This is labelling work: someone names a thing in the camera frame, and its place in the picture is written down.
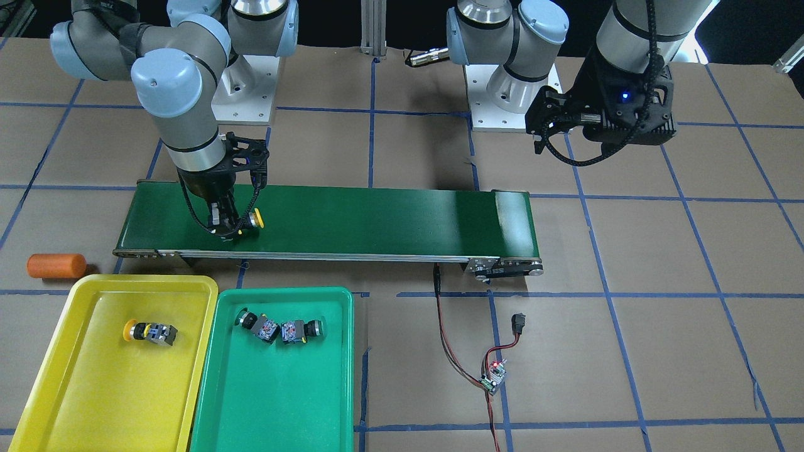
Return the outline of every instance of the yellow tray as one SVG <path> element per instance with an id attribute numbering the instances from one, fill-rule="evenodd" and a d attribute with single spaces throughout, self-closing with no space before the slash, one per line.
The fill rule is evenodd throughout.
<path id="1" fill-rule="evenodd" d="M 218 286 L 200 276 L 78 281 L 10 452 L 185 452 Z M 130 319 L 169 323 L 173 347 L 126 342 Z"/>

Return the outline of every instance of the green conveyor belt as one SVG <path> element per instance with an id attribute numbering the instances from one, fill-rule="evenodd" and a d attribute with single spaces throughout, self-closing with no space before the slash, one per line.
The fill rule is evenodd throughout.
<path id="1" fill-rule="evenodd" d="M 250 186 L 236 186 L 240 203 L 250 197 Z M 191 198 L 205 218 L 201 199 Z M 524 192 L 270 185 L 256 207 L 265 229 L 224 242 L 193 221 L 178 183 L 141 181 L 114 253 L 441 262 L 539 257 Z"/>

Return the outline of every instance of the tiled floor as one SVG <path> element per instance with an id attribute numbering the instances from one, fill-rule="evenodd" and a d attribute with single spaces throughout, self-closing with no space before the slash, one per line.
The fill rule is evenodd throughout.
<path id="1" fill-rule="evenodd" d="M 503 450 L 804 450 L 804 101 L 786 76 L 674 64 L 679 136 L 575 171 L 528 136 L 470 131 L 460 67 L 402 59 L 298 48 L 269 180 L 531 193 L 543 276 L 486 286 L 443 270 L 465 363 L 528 315 L 494 399 Z M 579 65 L 559 59 L 565 88 Z M 102 273 L 203 273 L 222 290 L 348 287 L 355 450 L 492 449 L 482 394 L 439 346 L 428 265 L 116 259 L 137 179 L 175 171 L 130 86 L 71 79 L 45 41 L 0 43 L 0 138 L 0 451 L 71 285 L 26 276 L 41 252 L 83 253 Z M 580 131 L 554 141 L 597 152 Z"/>

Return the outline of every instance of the light blue joint cap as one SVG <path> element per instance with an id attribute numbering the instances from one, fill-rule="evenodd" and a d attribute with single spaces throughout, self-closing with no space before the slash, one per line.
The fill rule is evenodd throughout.
<path id="1" fill-rule="evenodd" d="M 53 59 L 67 74 L 76 79 L 100 80 L 81 61 L 76 48 L 70 40 L 70 22 L 57 23 L 51 33 L 51 53 Z"/>
<path id="2" fill-rule="evenodd" d="M 567 13 L 550 0 L 522 0 L 519 17 L 525 26 L 549 43 L 561 45 L 567 38 Z"/>
<path id="3" fill-rule="evenodd" d="M 183 51 L 159 48 L 134 61 L 131 81 L 137 98 L 156 117 L 187 113 L 201 97 L 201 72 Z"/>
<path id="4" fill-rule="evenodd" d="M 463 45 L 461 28 L 457 23 L 455 8 L 447 10 L 447 47 L 449 48 L 449 60 L 455 64 L 469 64 L 469 57 L 466 56 L 466 47 Z"/>
<path id="5" fill-rule="evenodd" d="M 226 31 L 226 28 L 220 24 L 220 22 L 205 14 L 190 14 L 184 18 L 182 22 L 197 23 L 201 27 L 209 30 L 209 32 L 212 33 L 216 39 L 218 39 L 221 47 L 224 48 L 226 57 L 229 57 L 229 52 L 232 50 L 232 38 L 229 37 L 229 33 Z"/>
<path id="6" fill-rule="evenodd" d="M 177 27 L 190 14 L 213 15 L 220 8 L 220 0 L 167 0 L 167 17 L 170 26 Z"/>
<path id="7" fill-rule="evenodd" d="M 299 4 L 290 0 L 288 14 L 285 15 L 285 28 L 279 38 L 277 56 L 291 56 L 296 53 L 296 42 L 299 36 Z"/>

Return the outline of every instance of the white mounting plate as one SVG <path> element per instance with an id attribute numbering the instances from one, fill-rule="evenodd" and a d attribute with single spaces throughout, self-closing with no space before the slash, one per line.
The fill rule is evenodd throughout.
<path id="1" fill-rule="evenodd" d="M 228 96 L 224 84 L 212 97 L 212 112 L 219 124 L 268 125 L 273 114 L 273 99 L 279 81 L 279 62 L 276 56 L 243 55 L 254 69 L 257 80 L 253 89 Z"/>
<path id="2" fill-rule="evenodd" d="M 499 108 L 486 92 L 486 85 L 497 66 L 497 64 L 464 66 L 466 95 L 469 97 L 469 107 L 472 111 L 472 128 L 478 132 L 524 132 L 524 113 L 511 113 Z M 555 65 L 550 68 L 548 83 L 558 92 L 563 92 Z"/>

